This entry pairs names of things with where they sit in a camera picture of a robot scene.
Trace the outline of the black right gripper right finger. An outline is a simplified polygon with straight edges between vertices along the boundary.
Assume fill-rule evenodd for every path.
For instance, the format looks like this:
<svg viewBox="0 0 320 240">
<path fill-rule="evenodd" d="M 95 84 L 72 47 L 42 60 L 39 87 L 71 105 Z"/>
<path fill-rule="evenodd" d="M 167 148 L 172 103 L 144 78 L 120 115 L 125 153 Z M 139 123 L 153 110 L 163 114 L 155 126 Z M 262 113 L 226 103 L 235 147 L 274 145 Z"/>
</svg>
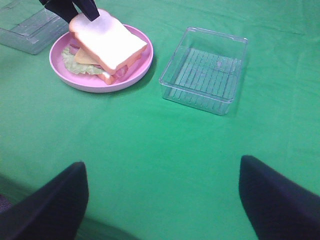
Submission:
<svg viewBox="0 0 320 240">
<path fill-rule="evenodd" d="M 238 191 L 260 240 L 318 240 L 320 197 L 258 158 L 241 157 Z"/>
</svg>

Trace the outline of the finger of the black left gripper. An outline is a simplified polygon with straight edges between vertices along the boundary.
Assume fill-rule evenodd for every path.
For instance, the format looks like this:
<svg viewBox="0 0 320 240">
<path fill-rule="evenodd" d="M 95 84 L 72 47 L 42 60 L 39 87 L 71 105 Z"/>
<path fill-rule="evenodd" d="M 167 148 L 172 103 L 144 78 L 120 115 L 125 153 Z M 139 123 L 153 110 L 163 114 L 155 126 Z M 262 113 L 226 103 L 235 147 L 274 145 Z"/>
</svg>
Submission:
<svg viewBox="0 0 320 240">
<path fill-rule="evenodd" d="M 94 0 L 75 0 L 74 3 L 90 21 L 100 16 Z"/>
<path fill-rule="evenodd" d="M 71 0 L 39 0 L 39 2 L 45 9 L 58 15 L 67 23 L 79 14 Z"/>
</svg>

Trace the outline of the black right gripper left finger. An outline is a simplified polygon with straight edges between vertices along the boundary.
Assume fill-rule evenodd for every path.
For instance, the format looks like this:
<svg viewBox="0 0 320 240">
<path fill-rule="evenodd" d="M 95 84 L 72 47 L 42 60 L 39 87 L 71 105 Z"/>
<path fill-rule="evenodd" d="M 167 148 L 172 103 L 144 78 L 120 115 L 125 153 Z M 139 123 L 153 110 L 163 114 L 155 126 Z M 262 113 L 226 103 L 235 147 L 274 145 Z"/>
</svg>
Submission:
<svg viewBox="0 0 320 240">
<path fill-rule="evenodd" d="M 86 166 L 74 162 L 0 214 L 2 240 L 73 240 L 89 200 Z"/>
</svg>

